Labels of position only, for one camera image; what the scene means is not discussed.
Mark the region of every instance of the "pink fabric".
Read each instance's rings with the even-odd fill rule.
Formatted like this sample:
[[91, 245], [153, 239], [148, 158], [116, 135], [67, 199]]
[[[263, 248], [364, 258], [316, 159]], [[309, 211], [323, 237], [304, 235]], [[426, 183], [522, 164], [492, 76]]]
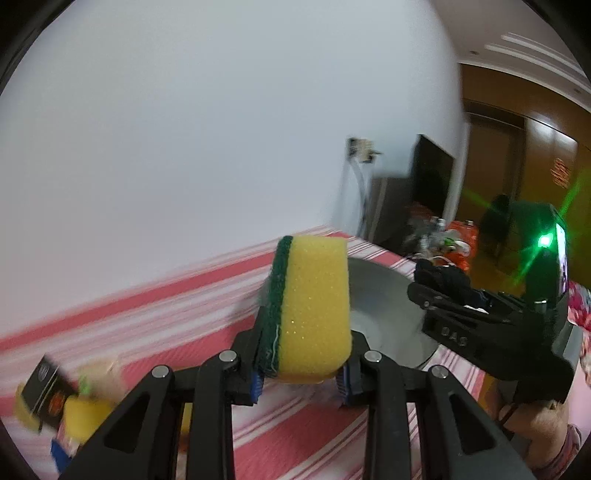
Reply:
[[[414, 263], [328, 227], [306, 232], [348, 239], [349, 255], [411, 276]], [[249, 328], [258, 289], [277, 240], [243, 249], [176, 277], [125, 292], [0, 339], [0, 416], [15, 444], [42, 480], [56, 479], [50, 457], [54, 432], [25, 430], [12, 416], [14, 392], [45, 353], [65, 371], [116, 356], [125, 381], [135, 385], [154, 365], [175, 369], [203, 362]], [[446, 365], [478, 397], [484, 373], [439, 347], [430, 365]], [[234, 407], [233, 436], [239, 480], [359, 479], [367, 412], [319, 403], [310, 389], [266, 381], [255, 407]], [[416, 412], [409, 408], [413, 471], [420, 475]]]

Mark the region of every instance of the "metal screw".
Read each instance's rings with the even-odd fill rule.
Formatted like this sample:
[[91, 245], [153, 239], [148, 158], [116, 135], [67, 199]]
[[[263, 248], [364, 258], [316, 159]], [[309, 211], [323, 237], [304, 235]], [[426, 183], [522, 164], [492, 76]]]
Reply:
[[233, 362], [238, 357], [238, 354], [234, 350], [224, 350], [218, 357], [222, 362]]
[[436, 378], [447, 378], [449, 376], [449, 370], [443, 365], [435, 365], [431, 369], [431, 375]]
[[536, 300], [534, 302], [534, 311], [536, 311], [537, 313], [546, 313], [547, 310], [548, 310], [548, 300], [542, 299], [542, 300]]
[[377, 352], [376, 350], [368, 350], [364, 353], [363, 357], [372, 363], [378, 363], [382, 359], [382, 354]]
[[170, 369], [166, 365], [158, 365], [152, 369], [152, 376], [154, 378], [164, 378], [168, 375]]

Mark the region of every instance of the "person's hand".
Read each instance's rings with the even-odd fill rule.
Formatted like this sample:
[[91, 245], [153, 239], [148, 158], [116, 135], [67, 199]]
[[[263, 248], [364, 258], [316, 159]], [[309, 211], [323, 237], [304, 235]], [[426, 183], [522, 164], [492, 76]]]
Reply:
[[[510, 405], [503, 405], [496, 383], [485, 393], [485, 410], [494, 420], [502, 420]], [[520, 405], [504, 427], [517, 435], [531, 440], [524, 458], [531, 469], [550, 463], [564, 445], [569, 423], [568, 404], [543, 402]]]

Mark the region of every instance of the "ceiling molding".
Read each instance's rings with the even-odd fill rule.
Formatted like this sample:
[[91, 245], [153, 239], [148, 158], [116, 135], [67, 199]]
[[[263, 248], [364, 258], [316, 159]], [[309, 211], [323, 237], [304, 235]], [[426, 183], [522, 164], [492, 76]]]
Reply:
[[519, 70], [508, 69], [506, 67], [500, 67], [498, 65], [495, 65], [493, 63], [488, 63], [485, 61], [476, 61], [476, 60], [472, 60], [472, 59], [459, 59], [458, 62], [465, 64], [465, 65], [473, 65], [475, 67], [483, 67], [485, 69], [496, 70], [497, 72], [508, 73], [509, 75], [514, 75], [516, 77], [523, 78], [524, 80], [529, 80], [530, 82], [537, 83], [538, 85], [545, 87], [548, 90], [552, 90], [553, 92], [558, 93], [559, 95], [562, 95], [566, 99], [570, 100], [573, 103], [576, 103], [581, 108], [583, 108], [583, 109], [587, 110], [589, 113], [591, 113], [591, 106], [590, 105], [587, 105], [586, 103], [582, 102], [578, 98], [573, 97], [571, 94], [569, 94], [559, 88], [556, 88], [554, 85], [550, 85], [549, 83], [546, 83], [543, 80], [540, 80], [536, 77], [532, 77], [531, 75], [520, 72]]
[[521, 60], [528, 61], [529, 63], [537, 65], [538, 67], [542, 67], [542, 68], [548, 70], [549, 72], [555, 73], [556, 75], [561, 76], [565, 80], [568, 80], [571, 83], [574, 83], [577, 87], [579, 87], [579, 88], [585, 90], [585, 92], [591, 94], [591, 87], [589, 87], [587, 84], [581, 82], [579, 79], [576, 79], [571, 74], [552, 65], [551, 63], [548, 63], [547, 61], [539, 59], [538, 57], [534, 57], [533, 55], [530, 55], [528, 53], [524, 53], [521, 50], [516, 50], [514, 48], [504, 47], [502, 45], [497, 45], [494, 43], [485, 45], [485, 48], [487, 50], [495, 51], [497, 53], [502, 53], [504, 55], [509, 55], [511, 57], [515, 57], [515, 58], [518, 58]]
[[511, 32], [501, 35], [501, 38], [507, 42], [521, 45], [522, 47], [529, 48], [530, 50], [534, 50], [543, 55], [546, 55], [547, 57], [550, 57], [551, 59], [559, 61], [571, 70], [577, 72], [579, 75], [582, 75], [583, 77], [587, 78], [585, 72], [578, 63], [573, 62], [570, 58], [561, 54], [559, 51], [554, 50], [553, 48], [547, 47], [546, 45], [540, 42], [536, 42], [535, 40], [522, 37], [521, 35]]

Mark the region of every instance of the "green light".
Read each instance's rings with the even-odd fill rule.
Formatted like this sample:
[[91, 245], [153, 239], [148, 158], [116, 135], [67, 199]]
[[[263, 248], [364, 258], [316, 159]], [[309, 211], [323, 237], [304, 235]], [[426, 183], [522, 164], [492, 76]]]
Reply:
[[554, 235], [552, 233], [549, 233], [548, 235], [542, 235], [538, 239], [538, 247], [548, 248], [550, 245], [552, 245], [552, 240], [554, 240]]

